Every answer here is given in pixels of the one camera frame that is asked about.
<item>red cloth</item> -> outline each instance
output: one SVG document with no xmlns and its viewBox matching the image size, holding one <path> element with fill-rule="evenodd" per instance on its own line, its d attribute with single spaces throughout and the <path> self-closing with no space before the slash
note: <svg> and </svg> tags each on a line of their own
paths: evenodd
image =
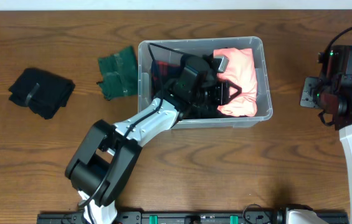
<svg viewBox="0 0 352 224">
<path fill-rule="evenodd" d="M 257 112 L 256 94 L 257 80 L 255 63 L 252 49 L 238 50 L 235 48 L 219 49 L 213 51 L 213 56 L 224 55 L 229 59 L 224 73 L 218 73 L 217 77 L 230 80 L 242 88 L 242 93 L 230 103 L 219 106 L 217 109 L 231 116 L 255 116 Z M 237 90 L 230 88 L 230 95 Z"/>
</svg>

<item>folded black cloth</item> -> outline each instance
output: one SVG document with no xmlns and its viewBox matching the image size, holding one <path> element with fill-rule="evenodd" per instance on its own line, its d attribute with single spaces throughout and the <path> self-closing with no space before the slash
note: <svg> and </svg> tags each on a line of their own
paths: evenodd
<svg viewBox="0 0 352 224">
<path fill-rule="evenodd" d="M 27 68 L 9 88 L 9 100 L 19 106 L 28 106 L 44 119 L 51 119 L 58 109 L 66 106 L 75 84 L 38 68 Z"/>
</svg>

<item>wooden table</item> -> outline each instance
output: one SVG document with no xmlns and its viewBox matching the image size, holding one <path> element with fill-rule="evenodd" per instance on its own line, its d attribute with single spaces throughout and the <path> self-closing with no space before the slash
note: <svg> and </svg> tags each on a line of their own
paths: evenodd
<svg viewBox="0 0 352 224">
<path fill-rule="evenodd" d="M 118 208 L 241 211 L 303 203 L 349 211 L 338 133 L 299 106 L 317 52 L 352 11 L 0 12 L 0 223 L 35 223 L 80 200 L 64 170 L 89 127 L 133 116 L 137 97 L 104 100 L 97 58 L 142 40 L 255 35 L 264 43 L 274 115 L 249 129 L 177 129 L 143 149 Z M 339 43 L 352 44 L 352 33 Z M 26 67 L 71 78 L 66 108 L 44 120 L 8 100 Z"/>
</svg>

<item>table surface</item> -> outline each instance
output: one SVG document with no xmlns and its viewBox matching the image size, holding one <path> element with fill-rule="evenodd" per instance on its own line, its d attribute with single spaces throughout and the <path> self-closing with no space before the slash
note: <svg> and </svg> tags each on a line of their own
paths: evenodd
<svg viewBox="0 0 352 224">
<path fill-rule="evenodd" d="M 274 107 L 253 128 L 177 129 L 143 149 L 118 208 L 241 211 L 251 203 L 349 212 L 338 133 L 299 106 L 318 76 L 317 53 L 352 26 L 352 11 L 0 12 L 0 223 L 72 211 L 80 200 L 64 170 L 91 125 L 137 112 L 137 97 L 104 100 L 97 58 L 142 40 L 257 36 Z M 352 33 L 339 43 L 352 44 Z M 72 79 L 68 105 L 44 120 L 8 100 L 26 67 Z"/>
</svg>

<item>gray plastic bin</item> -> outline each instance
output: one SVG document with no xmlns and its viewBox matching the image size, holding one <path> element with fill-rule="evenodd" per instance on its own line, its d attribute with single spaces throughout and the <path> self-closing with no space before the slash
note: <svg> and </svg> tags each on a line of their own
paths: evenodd
<svg viewBox="0 0 352 224">
<path fill-rule="evenodd" d="M 213 119 L 185 119 L 173 128 L 213 128 L 227 127 L 249 128 L 259 121 L 266 121 L 273 115 L 269 80 L 264 60 L 263 42 L 258 37 L 231 37 L 195 40 L 146 40 L 138 46 L 138 112 L 151 103 L 151 63 L 148 43 L 156 43 L 174 50 L 202 56 L 210 55 L 214 49 L 235 47 L 237 49 L 252 48 L 254 53 L 257 78 L 257 113 L 254 117 L 245 118 L 213 118 Z M 156 60 L 179 65 L 181 55 L 151 46 Z"/>
</svg>

